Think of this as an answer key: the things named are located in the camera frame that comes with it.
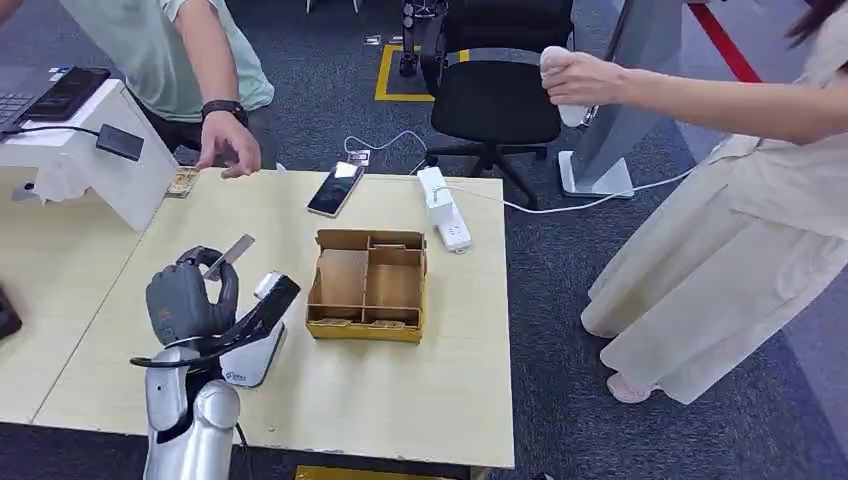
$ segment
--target smartphone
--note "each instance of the smartphone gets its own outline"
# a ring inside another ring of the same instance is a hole
[[[364,167],[344,162],[337,163],[306,206],[307,210],[318,215],[336,218],[363,174],[365,174]]]
[[[22,117],[42,122],[67,121],[111,75],[112,72],[105,68],[74,67],[36,100]]]

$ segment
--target table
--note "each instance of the table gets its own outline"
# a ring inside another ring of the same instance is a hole
[[[23,327],[0,341],[0,421],[29,423],[138,244],[97,195],[14,203],[34,168],[0,169],[0,285]]]
[[[399,460],[512,468],[512,394],[503,207],[457,193],[475,239],[448,253],[429,227],[418,180],[366,175],[339,218],[305,205],[326,174],[260,172],[224,182],[204,172],[187,200],[167,199],[35,418],[38,425],[146,434],[144,370],[155,354],[144,291],[153,273],[198,244],[256,244],[236,263],[240,308],[269,270],[311,285],[320,228],[426,232],[428,320],[420,345],[314,340],[305,294],[265,383],[242,390],[252,445]],[[449,184],[501,198],[500,180]]]

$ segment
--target man's hand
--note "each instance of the man's hand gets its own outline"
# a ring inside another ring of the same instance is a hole
[[[203,122],[197,168],[211,167],[219,155],[228,167],[222,178],[250,175],[262,166],[262,151],[253,134],[225,111],[212,112]]]
[[[542,86],[556,105],[622,103],[627,69],[582,52],[562,52],[546,59]]]

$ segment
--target man's arm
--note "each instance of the man's arm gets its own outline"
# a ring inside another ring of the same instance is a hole
[[[0,25],[12,17],[22,2],[23,0],[0,0]]]
[[[203,102],[239,100],[239,84],[233,51],[210,0],[186,0],[179,6],[174,25],[183,38]],[[225,178],[250,175],[261,166],[261,151],[250,131],[229,112],[210,113],[203,122],[198,168],[212,166],[227,145],[238,154],[228,161]]]
[[[203,101],[238,101],[238,76],[227,34],[209,0],[187,0],[174,19]]]

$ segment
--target black watch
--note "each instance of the black watch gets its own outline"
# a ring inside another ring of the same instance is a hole
[[[212,112],[230,112],[236,117],[239,123],[247,128],[247,112],[244,111],[244,107],[240,103],[233,100],[212,100],[211,102],[206,102],[206,105],[203,106],[203,110],[200,112],[203,115],[203,120],[206,120],[206,116]]]

